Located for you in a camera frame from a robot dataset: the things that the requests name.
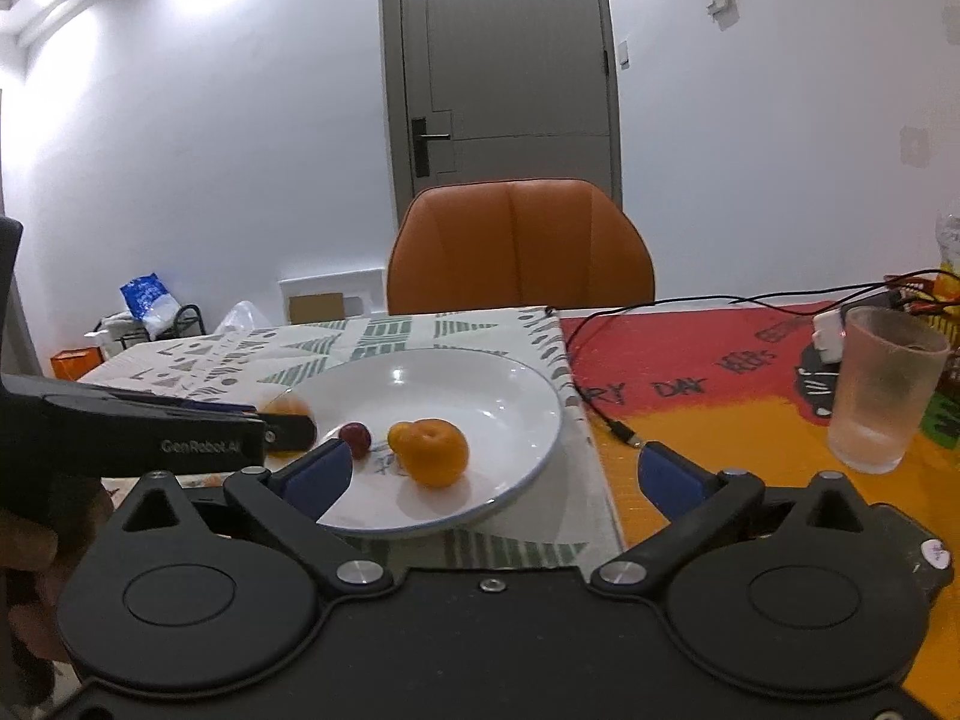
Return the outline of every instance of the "table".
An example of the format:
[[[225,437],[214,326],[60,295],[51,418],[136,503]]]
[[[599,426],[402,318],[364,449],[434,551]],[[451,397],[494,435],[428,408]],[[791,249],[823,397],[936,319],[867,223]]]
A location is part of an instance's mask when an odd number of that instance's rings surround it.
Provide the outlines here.
[[[563,320],[569,337],[581,319]],[[810,346],[809,319],[771,309],[657,312],[595,319],[570,349],[577,380],[613,418],[706,469],[742,467],[770,485],[806,485],[845,471],[869,503],[887,501],[960,549],[960,415],[928,411],[898,469],[846,469],[826,445],[836,369]],[[666,521],[637,488],[637,452],[592,418],[627,545]],[[944,718],[960,718],[960,583],[944,589],[905,687]]]
[[[558,317],[545,309],[362,317],[141,343],[83,377],[91,384],[262,407],[335,365],[414,348],[506,355],[541,372],[563,403],[560,441],[515,502],[438,536],[348,539],[395,571],[420,567],[554,567],[589,573],[623,551],[589,425],[573,388]],[[136,480],[105,480],[122,500]],[[184,485],[216,484],[208,476]]]

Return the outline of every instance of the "orange table surface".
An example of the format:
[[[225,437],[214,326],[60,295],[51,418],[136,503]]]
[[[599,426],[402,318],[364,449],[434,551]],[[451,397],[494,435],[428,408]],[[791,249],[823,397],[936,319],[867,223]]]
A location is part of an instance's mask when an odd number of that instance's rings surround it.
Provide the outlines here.
[[[569,336],[581,319],[565,319]],[[711,471],[742,467],[777,487],[803,487],[818,471],[846,472],[868,503],[886,501],[960,545],[960,469],[954,450],[923,435],[892,473],[857,473],[827,449],[829,399],[814,370],[810,324],[770,309],[638,314],[597,319],[570,349],[595,402],[645,440]],[[627,546],[666,520],[637,486],[637,450],[592,415],[593,435]],[[904,687],[960,720],[960,584],[941,593]]]

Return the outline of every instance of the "door handle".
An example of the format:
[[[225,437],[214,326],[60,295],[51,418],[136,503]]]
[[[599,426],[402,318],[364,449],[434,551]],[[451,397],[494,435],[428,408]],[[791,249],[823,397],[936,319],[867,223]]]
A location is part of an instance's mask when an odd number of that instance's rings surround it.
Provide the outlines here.
[[[428,135],[426,117],[419,116],[416,119],[410,119],[410,135],[414,142],[414,175],[418,178],[426,178],[430,175],[430,141],[448,141],[450,133]]]

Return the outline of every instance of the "white sticker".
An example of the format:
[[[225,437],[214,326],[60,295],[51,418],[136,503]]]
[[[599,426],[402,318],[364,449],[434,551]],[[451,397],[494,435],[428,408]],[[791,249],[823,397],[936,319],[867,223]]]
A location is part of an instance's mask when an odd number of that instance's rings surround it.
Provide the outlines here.
[[[939,538],[928,538],[920,545],[920,552],[934,568],[943,571],[950,565],[950,552],[947,552],[947,547]]]

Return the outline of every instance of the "chair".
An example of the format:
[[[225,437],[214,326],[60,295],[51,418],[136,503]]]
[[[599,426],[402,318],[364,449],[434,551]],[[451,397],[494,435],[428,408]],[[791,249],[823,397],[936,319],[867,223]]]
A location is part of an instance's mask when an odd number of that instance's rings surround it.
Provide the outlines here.
[[[387,271],[391,314],[653,298],[653,264],[634,225],[596,186],[569,179],[423,191]]]

